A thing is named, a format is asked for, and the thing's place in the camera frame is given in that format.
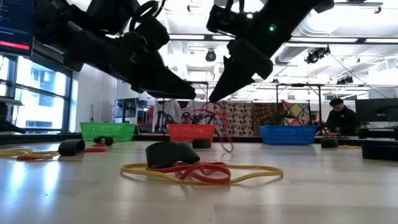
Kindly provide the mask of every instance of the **person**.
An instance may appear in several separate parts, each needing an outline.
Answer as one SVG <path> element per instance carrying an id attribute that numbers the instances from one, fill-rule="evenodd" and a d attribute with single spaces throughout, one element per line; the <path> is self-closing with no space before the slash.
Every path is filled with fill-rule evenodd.
<path id="1" fill-rule="evenodd" d="M 329 105 L 333 108 L 326 121 L 330 131 L 338 132 L 344 136 L 355 135 L 356 129 L 361 125 L 356 113 L 347 108 L 340 98 L 331 100 Z"/>

